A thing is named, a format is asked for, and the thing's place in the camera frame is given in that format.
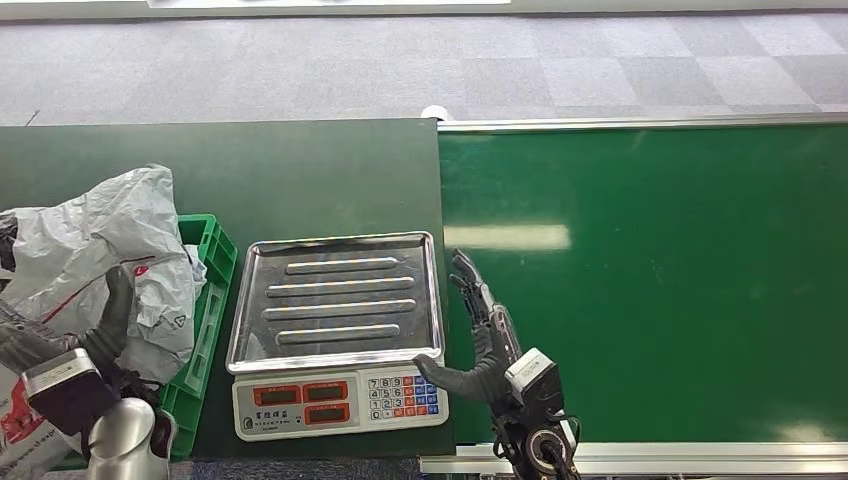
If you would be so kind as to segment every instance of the metal rail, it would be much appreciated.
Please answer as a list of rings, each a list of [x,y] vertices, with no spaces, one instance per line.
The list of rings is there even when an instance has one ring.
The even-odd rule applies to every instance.
[[[848,443],[585,443],[575,463],[584,477],[604,475],[821,475],[848,472]],[[421,457],[423,473],[512,473],[492,444],[456,455]]]

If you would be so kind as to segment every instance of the stainless steel tray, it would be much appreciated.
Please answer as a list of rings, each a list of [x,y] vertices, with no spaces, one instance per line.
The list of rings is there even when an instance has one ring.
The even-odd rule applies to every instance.
[[[259,242],[247,252],[233,374],[442,355],[427,232]]]

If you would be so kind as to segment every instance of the aluminum edge strip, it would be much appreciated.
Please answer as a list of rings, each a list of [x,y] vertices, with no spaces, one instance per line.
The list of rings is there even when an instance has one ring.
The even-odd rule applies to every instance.
[[[584,118],[438,122],[439,133],[589,130],[597,128],[678,128],[757,125],[848,123],[846,113],[727,115],[680,118]]]
[[[813,475],[848,472],[848,443],[584,443],[575,463],[587,475]],[[423,473],[512,473],[492,444],[421,457]]]

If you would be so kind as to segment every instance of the scale keypad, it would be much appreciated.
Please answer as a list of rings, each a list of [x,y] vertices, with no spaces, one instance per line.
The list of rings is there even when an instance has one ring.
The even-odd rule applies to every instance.
[[[368,407],[371,420],[438,415],[439,396],[436,386],[421,375],[372,378]]]

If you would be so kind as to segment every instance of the digital scale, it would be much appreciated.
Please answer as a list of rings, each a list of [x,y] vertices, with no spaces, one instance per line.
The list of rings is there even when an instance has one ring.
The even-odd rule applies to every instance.
[[[245,260],[227,353],[236,434],[256,442],[439,425],[447,393],[427,232],[259,242]]]

